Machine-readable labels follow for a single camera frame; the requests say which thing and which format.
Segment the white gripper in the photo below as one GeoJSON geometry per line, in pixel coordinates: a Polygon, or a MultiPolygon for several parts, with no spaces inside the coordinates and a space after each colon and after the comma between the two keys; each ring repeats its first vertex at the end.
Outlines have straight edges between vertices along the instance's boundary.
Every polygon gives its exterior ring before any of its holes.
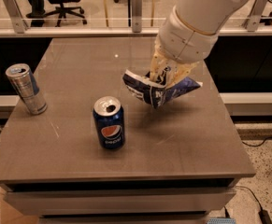
{"type": "Polygon", "coordinates": [[[171,88],[186,78],[211,52],[218,39],[218,9],[186,10],[175,5],[156,39],[150,62],[150,80],[171,88]]]}

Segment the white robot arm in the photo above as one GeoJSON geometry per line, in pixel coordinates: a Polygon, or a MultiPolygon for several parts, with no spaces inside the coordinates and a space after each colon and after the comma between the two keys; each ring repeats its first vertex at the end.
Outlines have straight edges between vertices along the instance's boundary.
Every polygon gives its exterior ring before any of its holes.
{"type": "Polygon", "coordinates": [[[185,64],[205,59],[228,19],[249,0],[178,0],[160,27],[150,64],[155,82],[171,67],[166,84],[185,76],[185,64]]]}

